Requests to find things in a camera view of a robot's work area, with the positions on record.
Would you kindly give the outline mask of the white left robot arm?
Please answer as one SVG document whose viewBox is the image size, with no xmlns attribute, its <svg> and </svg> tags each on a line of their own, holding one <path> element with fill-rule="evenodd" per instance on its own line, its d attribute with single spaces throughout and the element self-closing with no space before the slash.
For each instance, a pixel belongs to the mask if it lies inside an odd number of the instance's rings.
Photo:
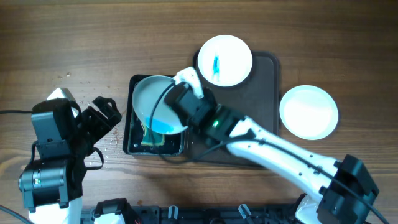
<svg viewBox="0 0 398 224">
<path fill-rule="evenodd" d="M 111 98 L 96 97 L 81 110 L 70 96 L 47 99 L 32 109 L 37 136 L 32 157 L 19 177 L 24 208 L 33 223 L 79 223 L 83 208 L 85 158 L 122 116 Z"/>
</svg>

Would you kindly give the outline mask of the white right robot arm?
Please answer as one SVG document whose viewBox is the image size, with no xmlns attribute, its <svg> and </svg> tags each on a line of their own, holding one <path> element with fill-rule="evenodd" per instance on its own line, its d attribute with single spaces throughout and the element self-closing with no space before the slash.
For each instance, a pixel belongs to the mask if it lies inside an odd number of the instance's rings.
<svg viewBox="0 0 398 224">
<path fill-rule="evenodd" d="M 364 223 L 373 212 L 379 189 L 363 162 L 346 155 L 342 161 L 307 151 L 258 125 L 237 110 L 216 104 L 193 67 L 173 77 L 165 103 L 183 126 L 208 145 L 207 155 L 225 148 L 269 169 L 302 189 L 295 217 L 302 223 Z"/>
</svg>

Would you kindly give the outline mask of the green yellow sponge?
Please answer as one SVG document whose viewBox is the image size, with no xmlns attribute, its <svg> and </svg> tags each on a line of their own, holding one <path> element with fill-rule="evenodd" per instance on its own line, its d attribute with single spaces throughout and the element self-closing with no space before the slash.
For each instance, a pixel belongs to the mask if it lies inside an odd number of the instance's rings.
<svg viewBox="0 0 398 224">
<path fill-rule="evenodd" d="M 165 136 L 163 134 L 156 133 L 152 131 L 149 132 L 147 126 L 144 123 L 141 123 L 141 127 L 143 130 L 143 137 L 141 141 L 141 146 L 163 146 L 165 144 Z"/>
</svg>

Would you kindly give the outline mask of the black water basin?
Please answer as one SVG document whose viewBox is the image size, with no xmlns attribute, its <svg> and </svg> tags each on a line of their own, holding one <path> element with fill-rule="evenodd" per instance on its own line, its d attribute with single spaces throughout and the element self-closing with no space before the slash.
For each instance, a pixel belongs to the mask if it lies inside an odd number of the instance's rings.
<svg viewBox="0 0 398 224">
<path fill-rule="evenodd" d="M 174 135 L 162 135 L 153 132 L 155 138 L 155 149 L 148 134 L 147 128 L 141 123 L 132 105 L 132 95 L 136 85 L 150 75 L 134 75 L 129 81 L 128 106 L 126 111 L 126 122 L 124 129 L 123 151 L 135 156 L 178 156 L 186 146 L 188 131 Z"/>
</svg>

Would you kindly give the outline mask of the white plate with blue stain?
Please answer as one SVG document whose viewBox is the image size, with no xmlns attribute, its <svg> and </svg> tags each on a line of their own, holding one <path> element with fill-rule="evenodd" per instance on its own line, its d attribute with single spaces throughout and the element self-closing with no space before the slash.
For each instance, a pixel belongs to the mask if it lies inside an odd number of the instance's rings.
<svg viewBox="0 0 398 224">
<path fill-rule="evenodd" d="M 197 68 L 210 83 L 231 87 L 243 82 L 252 69 L 247 44 L 233 35 L 218 35 L 206 41 L 197 57 Z"/>
</svg>

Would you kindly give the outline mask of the brown serving tray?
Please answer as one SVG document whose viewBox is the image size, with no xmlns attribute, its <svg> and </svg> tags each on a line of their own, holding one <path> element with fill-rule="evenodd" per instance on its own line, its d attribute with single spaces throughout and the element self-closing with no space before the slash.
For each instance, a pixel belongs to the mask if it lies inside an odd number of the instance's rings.
<svg viewBox="0 0 398 224">
<path fill-rule="evenodd" d="M 203 87 L 209 88 L 217 103 L 236 109 L 252 118 L 258 125 L 278 135 L 279 131 L 279 61 L 270 52 L 251 51 L 252 69 L 248 77 L 232 87 L 219 87 L 206 81 L 198 71 L 199 50 L 193 55 L 193 66 L 200 75 Z M 191 159 L 205 150 L 207 146 L 191 131 L 186 132 L 182 154 Z M 224 149 L 219 149 L 203 157 L 199 162 L 219 165 L 261 169 L 260 165 L 233 156 Z"/>
</svg>

